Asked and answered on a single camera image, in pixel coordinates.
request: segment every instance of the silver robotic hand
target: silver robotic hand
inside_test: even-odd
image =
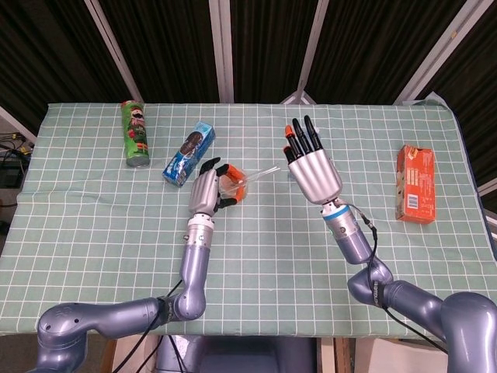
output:
[[[346,261],[367,264],[347,282],[352,296],[388,313],[388,309],[394,309],[446,342],[449,373],[497,373],[495,303],[471,292],[441,300],[414,284],[394,281],[388,267],[374,255],[349,205],[339,199],[342,181],[322,148],[311,118],[306,116],[304,122],[312,145],[294,119],[295,131],[290,126],[285,129],[290,146],[283,152],[304,196],[322,206],[322,217]],[[362,213],[361,217],[376,242],[375,227]]]
[[[234,198],[223,200],[219,177],[239,181],[243,175],[231,165],[213,169],[219,158],[203,164],[193,183],[181,278],[183,290],[177,295],[146,298],[115,305],[63,303],[48,309],[37,325],[38,361],[30,373],[68,373],[77,370],[86,357],[86,333],[93,329],[107,338],[144,335],[171,321],[198,319],[206,307],[203,287],[207,277],[210,244],[214,232],[212,217],[220,208],[237,204],[243,187]]]

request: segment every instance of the red cardboard box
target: red cardboard box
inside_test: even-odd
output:
[[[395,217],[428,224],[436,218],[435,155],[431,149],[404,145],[397,157]]]

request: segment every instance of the robotic hand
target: robotic hand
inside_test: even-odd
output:
[[[86,333],[94,329],[111,339],[150,330],[171,321],[198,319],[206,307],[210,244],[214,232],[212,217],[218,209],[237,204],[244,195],[240,186],[234,198],[221,199],[219,177],[238,183],[243,174],[231,165],[214,169],[220,158],[205,162],[193,183],[189,201],[188,231],[180,276],[183,290],[177,295],[146,298],[115,305],[64,303],[48,309],[40,318],[38,361],[31,373],[67,373],[79,368],[86,356]]]
[[[376,256],[354,218],[349,205],[339,199],[342,181],[322,148],[311,118],[304,117],[312,148],[297,119],[285,135],[290,143],[283,152],[288,168],[304,196],[322,206],[321,214],[338,247],[350,264],[367,263],[348,280],[352,296],[367,305],[401,313],[447,343],[450,373],[497,373],[497,306],[490,299],[471,292],[455,293],[441,300],[406,281],[394,281]],[[375,227],[362,213],[364,222]]]

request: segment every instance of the oreo box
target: oreo box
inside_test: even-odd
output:
[[[193,132],[188,135],[162,175],[170,183],[182,187],[188,180],[196,164],[216,138],[211,125],[199,122]]]

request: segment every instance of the pringles can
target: pringles can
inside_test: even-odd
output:
[[[130,100],[121,103],[123,118],[124,153],[129,167],[144,167],[150,164],[147,132],[143,116],[143,103]]]

